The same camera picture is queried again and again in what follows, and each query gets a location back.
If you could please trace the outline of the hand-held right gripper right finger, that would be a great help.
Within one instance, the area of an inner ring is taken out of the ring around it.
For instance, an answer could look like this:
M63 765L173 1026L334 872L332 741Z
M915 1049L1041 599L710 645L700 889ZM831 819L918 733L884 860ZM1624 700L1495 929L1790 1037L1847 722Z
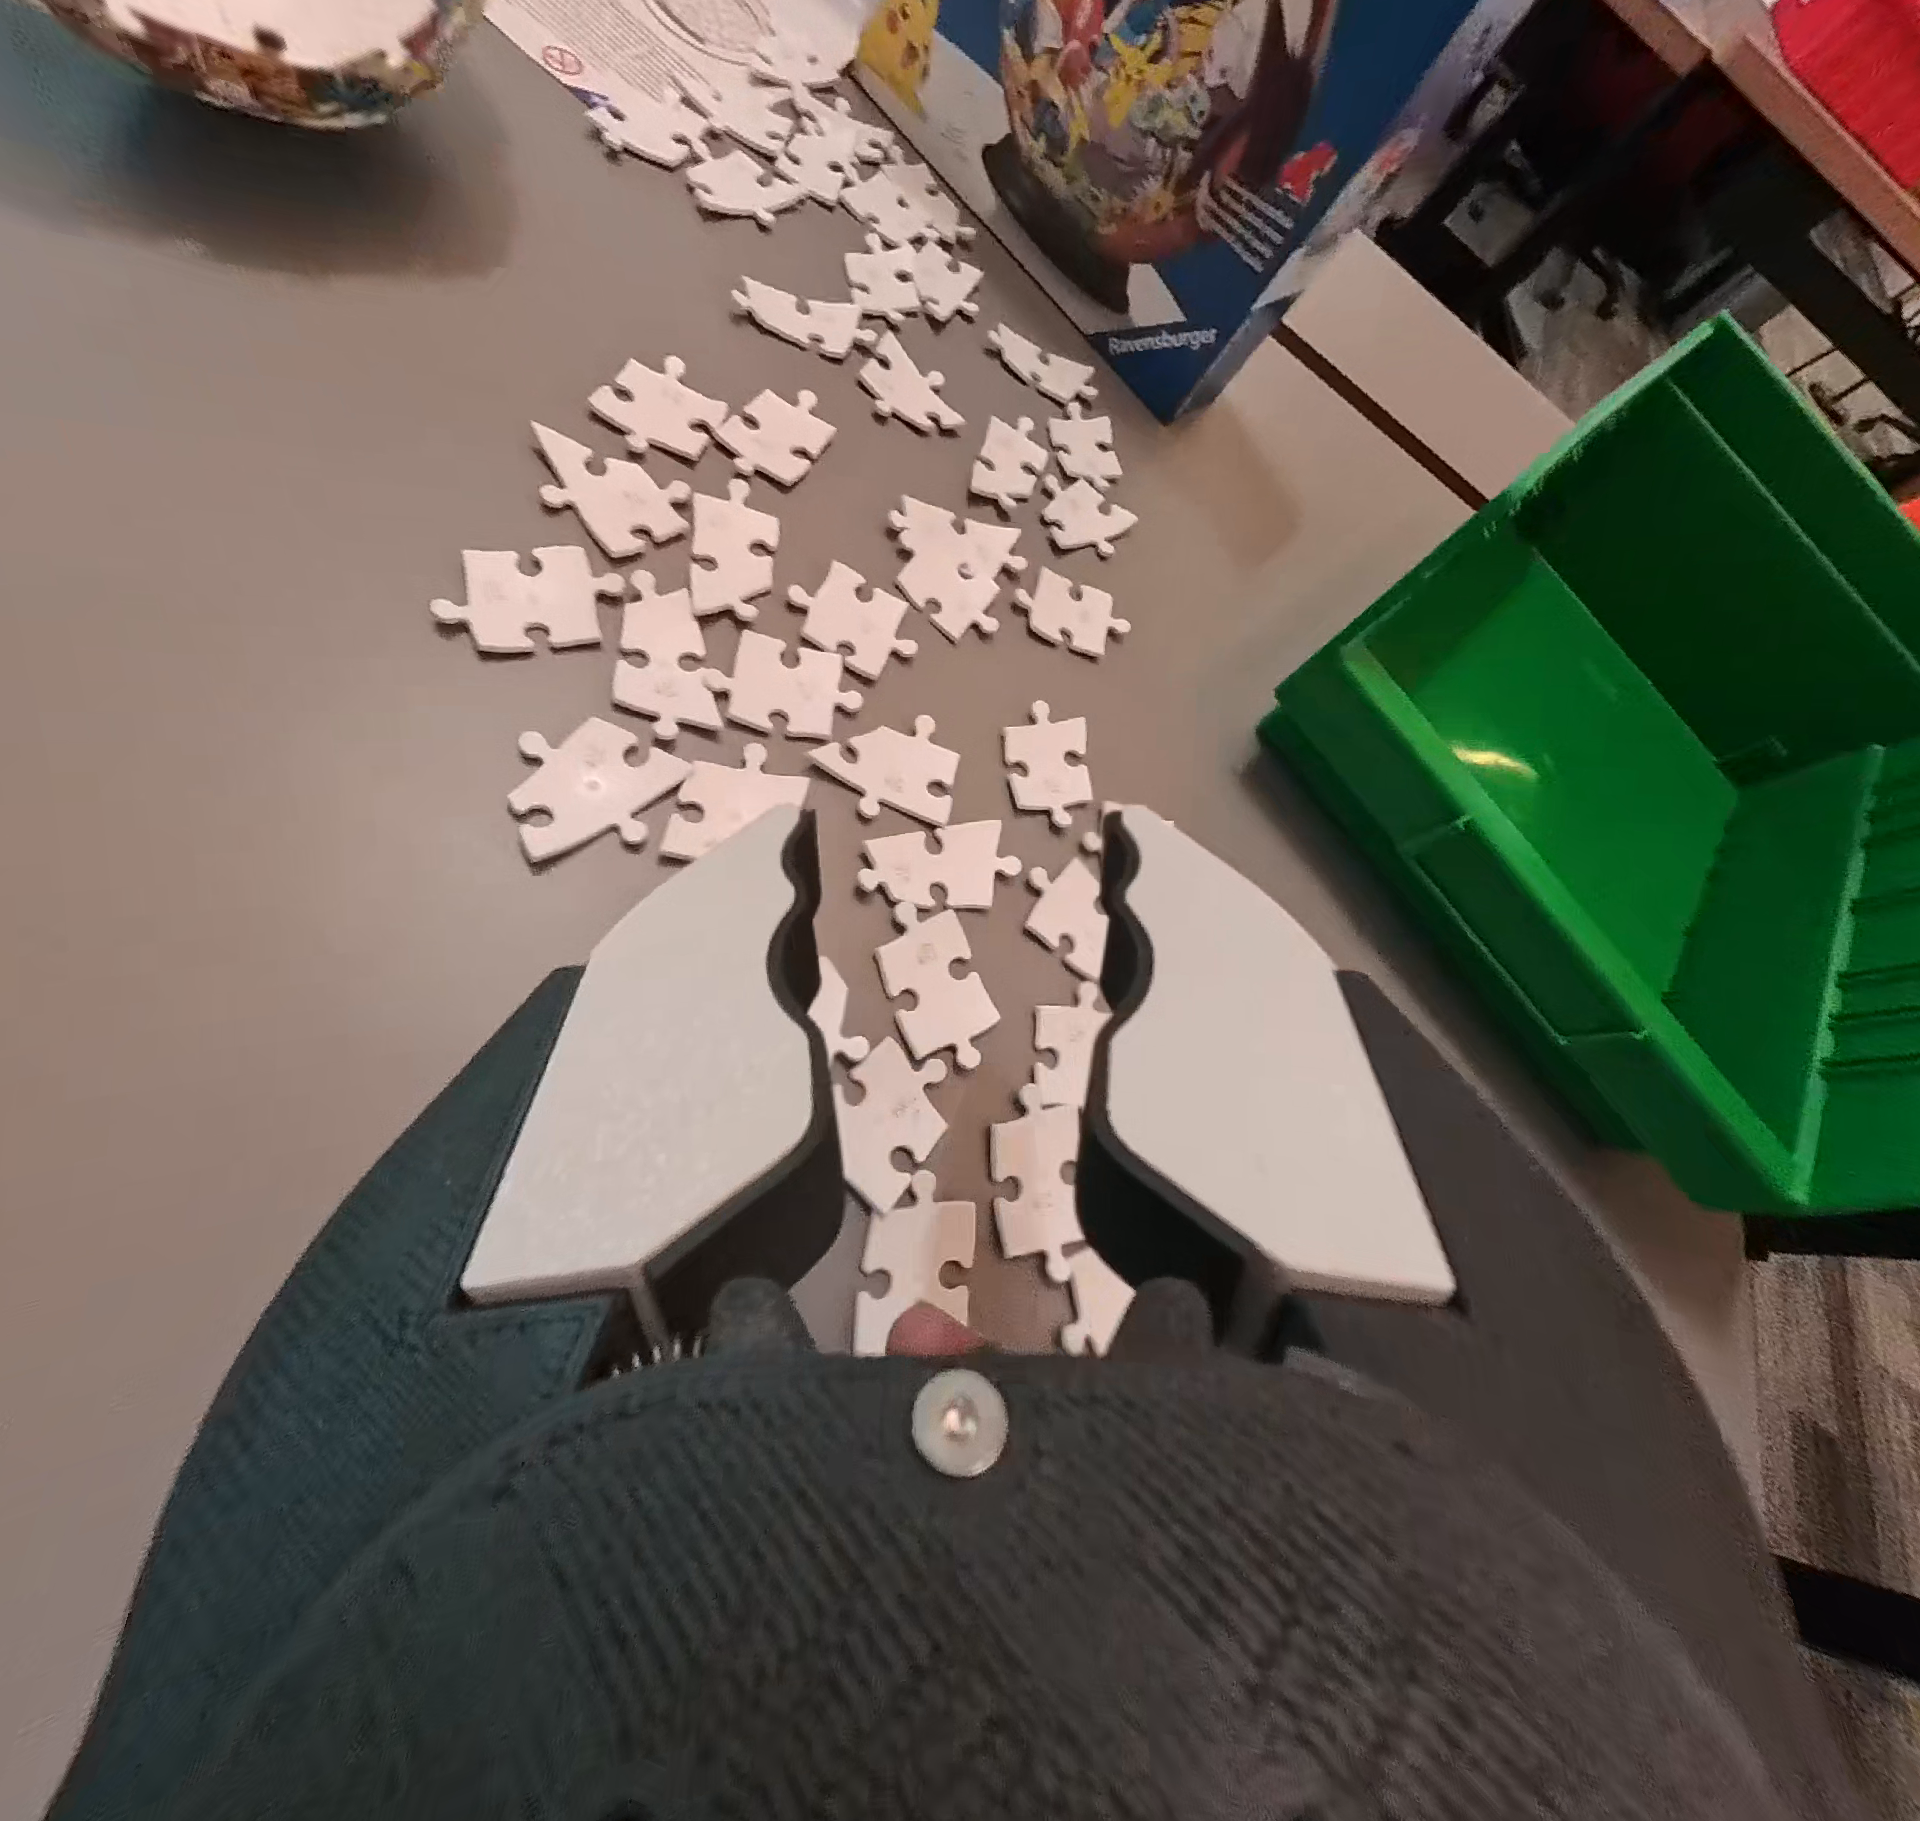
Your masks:
M1456 1272L1319 940L1160 812L1103 818L1110 1008L1076 1215L1132 1287L1188 1282L1443 1310Z

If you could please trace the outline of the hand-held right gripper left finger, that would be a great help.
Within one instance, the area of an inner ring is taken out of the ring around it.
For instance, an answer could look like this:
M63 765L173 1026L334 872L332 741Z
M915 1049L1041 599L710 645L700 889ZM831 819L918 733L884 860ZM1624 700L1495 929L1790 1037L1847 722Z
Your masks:
M774 805L594 943L468 1250L471 1306L708 1312L835 1250L819 893L815 818Z

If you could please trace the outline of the pile of white puzzle pieces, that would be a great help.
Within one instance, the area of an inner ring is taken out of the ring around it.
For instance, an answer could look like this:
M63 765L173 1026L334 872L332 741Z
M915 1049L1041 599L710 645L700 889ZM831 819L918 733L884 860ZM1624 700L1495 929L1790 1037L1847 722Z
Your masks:
M945 1137L936 1088L979 1067L1000 1026L974 940L997 900L1020 933L1073 977L1073 995L1032 1012L1032 1069L1013 1116L986 1124L995 1239L1035 1260L1070 1294L1065 1354L1103 1354L1132 1287L1097 1260L1073 1207L1073 1147L1103 1022L1097 962L1097 798L1079 714L1035 700L995 729L997 794L1020 823L1076 854L1020 864L1003 818L964 819L964 755L906 704L906 678L944 653L995 639L1100 664L1128 635L1115 599L1061 569L1076 551L1108 559L1135 527L1115 502L1119 458L1092 413L1092 374L1008 325L986 356L1035 391L1038 416L986 416L964 502L896 493L876 567L831 548L808 581L774 592L781 516L759 487L795 495L828 461L835 422L815 391L761 386L731 405L696 386L681 356L630 360L589 395L611 451L532 419L541 502L581 540L526 555L465 551L465 586L435 601L437 632L465 632L487 658L611 645L600 714L564 733L524 733L526 778L510 795L524 858L554 864L594 839L693 864L774 811L849 805L861 837L849 893L884 909L876 946L889 1003L882 1037L847 1027L849 977L819 968L812 1022L828 1034L844 1182L869 1214L859 1351L878 1354L900 1306L944 1303L968 1316L979 1246L978 1208L938 1204L930 1172Z

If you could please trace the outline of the blue printed puzzle box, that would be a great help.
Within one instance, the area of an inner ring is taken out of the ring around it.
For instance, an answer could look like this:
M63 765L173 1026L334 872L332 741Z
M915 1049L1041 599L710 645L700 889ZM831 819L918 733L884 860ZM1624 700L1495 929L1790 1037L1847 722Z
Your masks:
M1142 405L1214 403L1537 0L876 0L861 87Z

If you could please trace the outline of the green plastic bin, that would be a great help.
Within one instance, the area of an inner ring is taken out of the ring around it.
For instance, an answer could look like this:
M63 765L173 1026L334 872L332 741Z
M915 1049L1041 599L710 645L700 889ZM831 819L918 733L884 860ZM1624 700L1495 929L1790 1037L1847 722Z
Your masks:
M1714 319L1258 729L1600 1141L1918 1208L1918 527Z

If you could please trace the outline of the red storage bin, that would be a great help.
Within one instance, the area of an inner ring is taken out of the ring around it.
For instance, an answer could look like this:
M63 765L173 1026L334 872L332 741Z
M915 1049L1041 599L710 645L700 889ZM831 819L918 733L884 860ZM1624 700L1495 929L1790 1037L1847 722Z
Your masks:
M1918 0L1778 0L1788 73L1918 196Z

